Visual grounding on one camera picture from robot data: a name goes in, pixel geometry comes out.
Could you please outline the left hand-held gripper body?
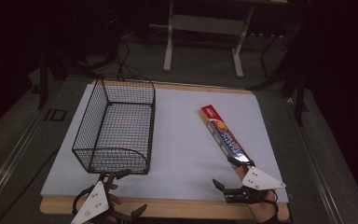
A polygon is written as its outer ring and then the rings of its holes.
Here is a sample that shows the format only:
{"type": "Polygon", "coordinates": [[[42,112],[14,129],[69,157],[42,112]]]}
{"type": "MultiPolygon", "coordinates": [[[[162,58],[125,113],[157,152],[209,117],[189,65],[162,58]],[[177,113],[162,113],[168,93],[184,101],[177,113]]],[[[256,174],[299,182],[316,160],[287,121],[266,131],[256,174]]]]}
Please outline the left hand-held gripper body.
{"type": "Polygon", "coordinates": [[[73,202],[74,218],[71,224],[108,224],[105,220],[108,216],[113,216],[121,223],[132,222],[132,217],[115,210],[109,199],[110,186],[113,184],[115,173],[101,173],[95,185],[84,189],[73,202]]]}

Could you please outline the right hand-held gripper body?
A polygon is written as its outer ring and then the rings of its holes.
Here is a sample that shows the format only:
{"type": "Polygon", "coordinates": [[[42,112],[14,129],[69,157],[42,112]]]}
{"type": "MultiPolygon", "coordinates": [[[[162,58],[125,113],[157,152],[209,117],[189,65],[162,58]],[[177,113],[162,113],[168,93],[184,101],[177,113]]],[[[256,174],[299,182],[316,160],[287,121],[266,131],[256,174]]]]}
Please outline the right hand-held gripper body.
{"type": "Polygon", "coordinates": [[[286,185],[279,179],[268,175],[260,169],[251,166],[238,189],[223,191],[227,203],[261,203],[265,201],[269,190],[284,189],[286,185]]]}

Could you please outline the long plastic wrap box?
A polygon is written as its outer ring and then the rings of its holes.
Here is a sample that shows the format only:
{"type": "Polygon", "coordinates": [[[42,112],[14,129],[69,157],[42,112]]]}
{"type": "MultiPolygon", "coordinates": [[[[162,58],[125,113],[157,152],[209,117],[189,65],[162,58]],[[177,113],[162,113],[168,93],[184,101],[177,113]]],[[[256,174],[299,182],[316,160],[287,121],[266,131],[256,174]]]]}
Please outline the long plastic wrap box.
{"type": "Polygon", "coordinates": [[[238,177],[244,179],[249,171],[248,165],[253,161],[249,158],[240,142],[212,105],[206,105],[200,109],[200,118],[225,157],[245,163],[245,167],[231,164],[238,177]]]}

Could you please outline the person's left hand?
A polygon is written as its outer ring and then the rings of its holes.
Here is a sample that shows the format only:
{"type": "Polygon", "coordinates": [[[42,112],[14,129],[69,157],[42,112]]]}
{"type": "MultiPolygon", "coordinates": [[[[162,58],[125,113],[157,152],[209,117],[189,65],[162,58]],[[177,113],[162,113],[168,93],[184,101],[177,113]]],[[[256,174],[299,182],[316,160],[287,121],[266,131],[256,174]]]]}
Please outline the person's left hand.
{"type": "MultiPolygon", "coordinates": [[[[110,186],[110,189],[117,189],[118,188],[118,185],[116,184],[112,184],[110,186]]],[[[121,205],[123,204],[122,200],[114,195],[114,194],[110,194],[109,195],[109,199],[110,199],[110,202],[112,205],[121,205]]],[[[105,220],[108,222],[108,224],[117,224],[118,223],[118,219],[116,217],[113,217],[113,216],[108,216],[105,218],[105,220]]]]}

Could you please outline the person's right hand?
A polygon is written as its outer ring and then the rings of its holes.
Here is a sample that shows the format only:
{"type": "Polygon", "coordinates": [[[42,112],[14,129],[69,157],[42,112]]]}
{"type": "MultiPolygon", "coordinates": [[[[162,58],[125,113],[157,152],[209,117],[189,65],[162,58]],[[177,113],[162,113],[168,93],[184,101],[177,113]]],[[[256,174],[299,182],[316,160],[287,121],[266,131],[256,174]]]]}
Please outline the person's right hand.
{"type": "Polygon", "coordinates": [[[278,219],[277,207],[274,203],[275,198],[275,191],[269,190],[264,202],[251,203],[248,205],[257,224],[281,224],[278,219]]]}

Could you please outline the wooden table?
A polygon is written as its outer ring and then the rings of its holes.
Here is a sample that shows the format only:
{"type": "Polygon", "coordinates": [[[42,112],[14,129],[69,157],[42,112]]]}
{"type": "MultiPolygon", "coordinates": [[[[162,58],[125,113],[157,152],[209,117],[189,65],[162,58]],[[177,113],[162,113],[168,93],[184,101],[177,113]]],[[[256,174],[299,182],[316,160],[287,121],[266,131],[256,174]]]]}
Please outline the wooden table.
{"type": "MultiPolygon", "coordinates": [[[[245,93],[248,91],[225,90],[201,87],[180,87],[158,84],[158,89],[179,91],[207,91],[223,93],[245,93]]],[[[251,214],[243,203],[226,203],[226,201],[148,199],[121,197],[124,201],[118,211],[129,213],[142,204],[147,204],[145,217],[178,217],[178,218],[212,218],[212,219],[248,219],[251,214]]]]}

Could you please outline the white table mat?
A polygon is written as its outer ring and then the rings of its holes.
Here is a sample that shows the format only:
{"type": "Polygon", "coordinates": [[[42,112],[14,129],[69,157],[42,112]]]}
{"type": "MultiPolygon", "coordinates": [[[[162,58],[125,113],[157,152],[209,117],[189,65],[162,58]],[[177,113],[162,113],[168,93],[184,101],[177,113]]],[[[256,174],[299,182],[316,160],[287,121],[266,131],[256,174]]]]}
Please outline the white table mat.
{"type": "Polygon", "coordinates": [[[200,119],[205,105],[213,105],[256,168],[282,178],[254,95],[158,89],[149,173],[118,180],[116,195],[223,202],[223,194],[213,185],[215,179],[228,188],[241,186],[200,119]]]}

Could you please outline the black stand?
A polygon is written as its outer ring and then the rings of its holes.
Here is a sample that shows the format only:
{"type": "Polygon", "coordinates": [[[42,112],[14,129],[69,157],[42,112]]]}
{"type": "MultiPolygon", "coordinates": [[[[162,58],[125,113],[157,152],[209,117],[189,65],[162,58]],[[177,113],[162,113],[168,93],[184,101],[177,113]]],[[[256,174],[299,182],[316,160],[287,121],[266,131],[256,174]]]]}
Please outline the black stand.
{"type": "Polygon", "coordinates": [[[284,84],[280,89],[281,97],[289,99],[293,93],[296,92],[294,118],[300,127],[303,126],[302,111],[304,108],[305,73],[299,68],[296,52],[299,48],[306,24],[307,21],[302,21],[301,23],[287,23],[283,26],[283,30],[285,31],[283,45],[285,46],[286,52],[280,64],[273,72],[268,74],[264,57],[269,47],[275,41],[275,37],[273,37],[260,56],[260,62],[267,80],[252,87],[247,87],[249,91],[261,91],[272,84],[283,81],[284,84]]]}
{"type": "Polygon", "coordinates": [[[66,68],[75,69],[81,75],[91,78],[101,78],[92,71],[93,68],[99,68],[108,65],[114,60],[114,57],[108,54],[104,60],[94,64],[83,64],[77,60],[57,51],[56,49],[42,49],[39,54],[39,105],[38,109],[44,107],[48,100],[48,73],[54,78],[64,80],[67,77],[66,68]]]}

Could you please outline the white metal stand frame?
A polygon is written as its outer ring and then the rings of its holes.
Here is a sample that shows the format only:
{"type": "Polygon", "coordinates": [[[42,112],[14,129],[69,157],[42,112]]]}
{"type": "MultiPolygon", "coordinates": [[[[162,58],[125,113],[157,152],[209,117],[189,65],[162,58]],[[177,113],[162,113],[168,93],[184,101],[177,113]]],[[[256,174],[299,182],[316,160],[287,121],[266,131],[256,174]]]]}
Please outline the white metal stand frame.
{"type": "Polygon", "coordinates": [[[176,14],[174,12],[174,0],[169,1],[168,37],[163,63],[163,71],[170,72],[172,69],[173,31],[190,31],[220,35],[236,35],[238,43],[231,49],[232,60],[237,78],[243,78],[244,72],[241,65],[240,52],[243,41],[247,35],[251,18],[255,9],[250,7],[245,13],[244,20],[218,19],[211,17],[190,16],[176,14]]]}

